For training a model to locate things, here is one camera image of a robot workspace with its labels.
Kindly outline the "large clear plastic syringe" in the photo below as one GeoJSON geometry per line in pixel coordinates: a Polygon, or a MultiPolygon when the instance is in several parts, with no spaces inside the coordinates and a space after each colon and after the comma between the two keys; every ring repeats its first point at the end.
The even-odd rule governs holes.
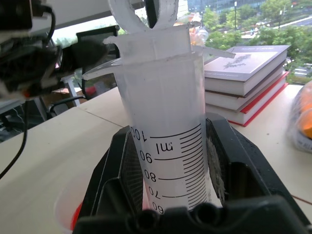
{"type": "Polygon", "coordinates": [[[83,75],[91,80],[114,74],[129,118],[144,176],[149,206],[168,208],[210,202],[205,123],[205,55],[233,58],[229,52],[191,44],[198,21],[177,23],[179,0],[160,0],[153,28],[135,14],[129,0],[108,0],[124,29],[104,44],[115,44],[120,58],[83,75]]]}

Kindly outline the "black monitor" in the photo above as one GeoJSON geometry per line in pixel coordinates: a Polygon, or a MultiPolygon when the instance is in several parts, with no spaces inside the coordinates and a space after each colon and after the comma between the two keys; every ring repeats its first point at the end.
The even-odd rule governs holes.
{"type": "Polygon", "coordinates": [[[103,27],[76,33],[78,44],[104,46],[104,39],[108,37],[116,37],[118,35],[119,29],[120,27],[118,25],[113,25],[109,27],[103,27]]]}

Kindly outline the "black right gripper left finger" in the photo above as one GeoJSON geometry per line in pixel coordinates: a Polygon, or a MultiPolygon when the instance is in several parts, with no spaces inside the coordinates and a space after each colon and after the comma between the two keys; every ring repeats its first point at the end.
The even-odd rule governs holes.
{"type": "Polygon", "coordinates": [[[143,175],[130,127],[112,137],[94,168],[83,199],[83,215],[135,215],[142,210],[143,175]]]}

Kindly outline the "stack of books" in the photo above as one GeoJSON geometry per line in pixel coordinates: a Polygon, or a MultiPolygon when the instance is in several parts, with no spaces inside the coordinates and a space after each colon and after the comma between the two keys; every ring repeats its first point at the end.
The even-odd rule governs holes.
{"type": "Polygon", "coordinates": [[[206,112],[219,114],[225,117],[228,122],[245,127],[287,87],[286,77],[288,74],[289,72],[283,72],[279,78],[268,84],[267,87],[263,88],[255,97],[237,110],[206,104],[206,112]]]}

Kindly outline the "plastic bag with orange fruit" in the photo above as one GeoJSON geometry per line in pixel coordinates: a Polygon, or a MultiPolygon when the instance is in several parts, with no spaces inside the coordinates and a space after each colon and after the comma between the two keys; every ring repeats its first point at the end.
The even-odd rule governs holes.
{"type": "Polygon", "coordinates": [[[312,154],[312,80],[299,90],[292,102],[287,137],[297,149],[312,154]]]}

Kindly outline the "crumpled orange plastic bag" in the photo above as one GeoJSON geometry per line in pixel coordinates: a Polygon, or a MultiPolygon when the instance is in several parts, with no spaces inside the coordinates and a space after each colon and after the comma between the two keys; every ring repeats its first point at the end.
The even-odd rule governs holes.
{"type": "Polygon", "coordinates": [[[176,21],[174,26],[183,25],[191,22],[199,22],[200,25],[190,28],[189,34],[190,34],[190,41],[191,45],[197,45],[197,46],[205,46],[205,42],[208,39],[209,33],[205,29],[204,26],[202,26],[202,16],[197,13],[187,13],[181,17],[179,17],[176,21]]]}

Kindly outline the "brown cover book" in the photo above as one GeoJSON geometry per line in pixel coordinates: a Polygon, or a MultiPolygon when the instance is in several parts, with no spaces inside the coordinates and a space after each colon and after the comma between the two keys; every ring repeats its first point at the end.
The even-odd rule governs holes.
{"type": "Polygon", "coordinates": [[[276,82],[279,83],[282,77],[286,74],[285,69],[281,66],[273,70],[267,75],[258,85],[251,89],[245,96],[236,96],[222,93],[205,92],[205,103],[230,110],[242,109],[245,104],[248,104],[262,92],[271,87],[276,82]]]}

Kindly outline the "clear cup with red liquid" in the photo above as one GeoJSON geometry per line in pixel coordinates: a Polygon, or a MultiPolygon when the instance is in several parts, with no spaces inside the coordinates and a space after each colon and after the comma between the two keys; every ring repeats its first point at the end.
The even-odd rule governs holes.
{"type": "Polygon", "coordinates": [[[75,177],[59,194],[54,205],[54,215],[62,234],[73,233],[78,210],[81,208],[89,182],[89,177],[75,177]]]}

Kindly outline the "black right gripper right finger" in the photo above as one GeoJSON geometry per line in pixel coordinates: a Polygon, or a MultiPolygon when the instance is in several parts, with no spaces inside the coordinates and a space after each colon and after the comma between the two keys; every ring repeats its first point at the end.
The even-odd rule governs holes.
{"type": "Polygon", "coordinates": [[[206,117],[210,178],[223,206],[247,209],[261,226],[310,225],[260,149],[221,116],[206,117]]]}

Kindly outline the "grey cover book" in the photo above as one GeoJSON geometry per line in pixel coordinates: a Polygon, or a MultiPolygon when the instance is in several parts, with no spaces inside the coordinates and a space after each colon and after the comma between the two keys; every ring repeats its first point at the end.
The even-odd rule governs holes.
{"type": "Polygon", "coordinates": [[[244,96],[275,68],[283,65],[289,45],[236,46],[234,58],[218,57],[204,63],[205,90],[244,96]]]}

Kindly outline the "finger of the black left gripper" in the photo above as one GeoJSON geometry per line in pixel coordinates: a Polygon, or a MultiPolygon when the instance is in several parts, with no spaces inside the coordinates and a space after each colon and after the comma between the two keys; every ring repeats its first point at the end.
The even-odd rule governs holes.
{"type": "Polygon", "coordinates": [[[79,41],[62,50],[60,70],[74,72],[78,68],[95,65],[108,54],[108,47],[92,40],[79,41]]]}
{"type": "Polygon", "coordinates": [[[150,28],[154,28],[158,20],[159,0],[145,0],[147,21],[150,28]]]}

